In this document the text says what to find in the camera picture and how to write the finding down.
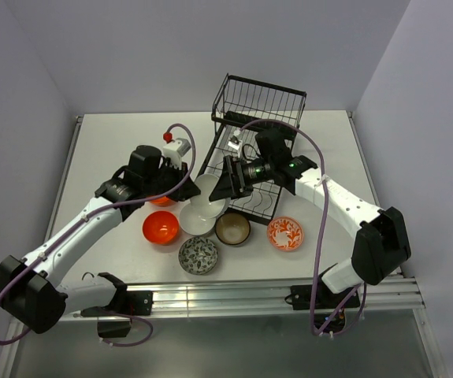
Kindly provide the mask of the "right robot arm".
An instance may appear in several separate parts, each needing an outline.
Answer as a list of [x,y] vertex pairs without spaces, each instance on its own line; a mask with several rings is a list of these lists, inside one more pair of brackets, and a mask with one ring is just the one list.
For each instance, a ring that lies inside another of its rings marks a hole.
[[362,200],[326,176],[308,157],[293,156],[275,128],[259,132],[255,141],[259,156],[253,161],[238,155],[224,156],[221,175],[209,199],[244,198],[256,184],[272,181],[338,222],[353,237],[353,251],[350,258],[321,274],[322,283],[314,290],[319,304],[334,306],[350,287],[379,284],[410,258],[400,211]]

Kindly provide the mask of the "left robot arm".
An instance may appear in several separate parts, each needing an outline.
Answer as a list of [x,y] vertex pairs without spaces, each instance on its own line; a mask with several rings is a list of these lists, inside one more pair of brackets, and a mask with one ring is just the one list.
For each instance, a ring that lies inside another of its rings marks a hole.
[[97,241],[146,202],[161,197],[183,202],[199,194],[190,177],[194,166],[181,160],[196,149],[182,142],[175,139],[161,149],[136,147],[128,164],[102,183],[54,237],[21,259],[5,258],[0,264],[0,307],[36,334],[50,330],[67,313],[94,307],[109,314],[124,311],[127,285],[110,273],[68,287],[61,282]]

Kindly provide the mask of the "far orange bowl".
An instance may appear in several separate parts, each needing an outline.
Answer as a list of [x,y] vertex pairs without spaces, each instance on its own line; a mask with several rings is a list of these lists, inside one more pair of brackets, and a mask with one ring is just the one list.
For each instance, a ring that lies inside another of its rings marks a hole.
[[171,206],[173,204],[173,200],[171,200],[167,196],[163,196],[163,197],[151,200],[150,203],[152,205],[158,206],[158,207],[167,207],[167,206]]

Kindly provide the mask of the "brown beige bowl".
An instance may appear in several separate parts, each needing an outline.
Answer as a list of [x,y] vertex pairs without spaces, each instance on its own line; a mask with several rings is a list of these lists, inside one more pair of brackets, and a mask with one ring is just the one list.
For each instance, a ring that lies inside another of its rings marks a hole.
[[251,223],[239,213],[224,213],[215,223],[218,240],[227,246],[241,246],[251,235]]

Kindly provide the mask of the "near orange bowl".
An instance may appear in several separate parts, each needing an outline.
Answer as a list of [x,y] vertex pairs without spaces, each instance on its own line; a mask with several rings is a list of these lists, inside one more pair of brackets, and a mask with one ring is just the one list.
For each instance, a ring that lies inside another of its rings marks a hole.
[[156,211],[146,217],[142,224],[144,238],[153,244],[167,245],[178,236],[180,224],[177,217],[168,211]]

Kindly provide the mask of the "black white patterned bowl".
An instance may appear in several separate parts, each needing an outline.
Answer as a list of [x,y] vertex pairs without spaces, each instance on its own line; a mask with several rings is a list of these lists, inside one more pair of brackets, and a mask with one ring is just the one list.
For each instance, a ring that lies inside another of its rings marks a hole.
[[201,276],[211,272],[218,262],[219,254],[211,239],[192,237],[179,249],[178,262],[187,273]]

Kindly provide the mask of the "orange white patterned bowl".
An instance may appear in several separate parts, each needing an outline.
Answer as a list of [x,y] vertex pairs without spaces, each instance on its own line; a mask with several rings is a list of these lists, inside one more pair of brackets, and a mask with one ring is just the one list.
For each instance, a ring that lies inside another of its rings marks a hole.
[[297,220],[286,216],[272,219],[266,234],[272,246],[286,252],[297,250],[304,241],[303,227]]

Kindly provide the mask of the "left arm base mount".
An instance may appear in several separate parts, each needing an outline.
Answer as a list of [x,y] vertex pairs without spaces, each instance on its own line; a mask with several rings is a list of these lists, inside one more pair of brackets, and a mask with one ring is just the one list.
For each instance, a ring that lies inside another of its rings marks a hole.
[[80,311],[81,317],[97,317],[98,336],[115,343],[115,339],[124,339],[136,326],[145,325],[148,331],[142,339],[146,342],[154,332],[154,326],[147,319],[153,306],[153,291],[128,291],[126,299],[119,309],[91,307]]

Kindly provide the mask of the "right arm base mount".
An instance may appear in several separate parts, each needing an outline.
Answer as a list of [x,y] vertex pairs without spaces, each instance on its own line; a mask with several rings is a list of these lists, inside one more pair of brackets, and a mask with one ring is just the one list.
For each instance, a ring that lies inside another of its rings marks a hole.
[[[349,287],[345,291],[338,294],[332,293],[323,283],[317,285],[315,309],[333,310],[335,309],[345,297],[352,291]],[[311,284],[293,285],[290,286],[289,294],[284,298],[286,304],[290,305],[293,310],[306,310],[310,308],[310,298],[312,292]],[[353,294],[347,302],[344,303],[343,308],[358,308],[361,305],[361,300],[358,294]]]

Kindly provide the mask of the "aluminium mounting rail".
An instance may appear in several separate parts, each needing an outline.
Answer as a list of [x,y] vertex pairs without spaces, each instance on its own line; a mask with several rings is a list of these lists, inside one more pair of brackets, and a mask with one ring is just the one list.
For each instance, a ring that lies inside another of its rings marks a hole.
[[[205,283],[131,284],[128,291],[153,291],[150,319],[241,317],[302,313],[284,298],[290,286],[309,280],[254,280]],[[365,310],[423,309],[424,300],[414,278],[390,275],[366,288]]]

